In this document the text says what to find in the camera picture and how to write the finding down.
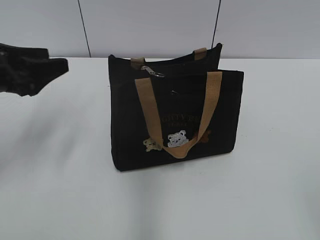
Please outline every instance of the tan handle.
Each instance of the tan handle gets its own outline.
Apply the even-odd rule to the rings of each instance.
[[[203,59],[207,56],[207,49],[205,47],[193,51],[194,60]]]
[[[131,67],[133,67],[136,70],[140,70],[143,65],[145,65],[145,58],[131,58]]]
[[[207,73],[205,98],[200,121],[199,132],[196,137],[182,146],[166,147],[162,137],[161,122],[158,112],[157,101],[150,78],[140,78],[135,80],[136,89],[142,106],[144,119],[149,136],[159,144],[165,151],[177,159],[187,156],[189,150],[201,139],[208,128],[211,118],[216,109],[222,81],[222,72],[213,71]]]

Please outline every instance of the white tabletop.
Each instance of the white tabletop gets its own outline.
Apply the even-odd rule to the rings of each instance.
[[[222,59],[244,71],[234,151],[123,173],[108,60],[69,68],[0,93],[1,240],[320,239],[320,60]]]

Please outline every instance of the zipper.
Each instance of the zipper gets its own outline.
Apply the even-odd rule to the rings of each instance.
[[[141,70],[146,70],[150,75],[156,76],[156,77],[158,77],[158,78],[164,78],[164,77],[165,77],[164,74],[162,74],[162,73],[160,73],[160,72],[155,72],[155,71],[153,71],[153,70],[152,70],[150,67],[148,67],[148,66],[142,66],[142,67],[141,67]]]

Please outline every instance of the black tote bag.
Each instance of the black tote bag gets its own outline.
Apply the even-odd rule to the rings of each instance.
[[[123,60],[109,57],[111,153],[118,170],[233,150],[243,72],[194,60],[169,66],[144,63],[156,69],[149,74],[132,70],[132,62]],[[124,65],[127,71],[120,71]]]

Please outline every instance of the white bear patch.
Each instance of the white bear patch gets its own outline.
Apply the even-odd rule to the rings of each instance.
[[[146,146],[146,152],[150,152],[151,150],[161,151],[162,147],[157,144],[151,137],[143,141],[143,145]]]
[[[180,132],[176,132],[174,134],[169,134],[168,139],[170,140],[170,142],[168,142],[169,148],[180,147],[189,142],[189,139],[186,137],[185,130],[181,130]]]

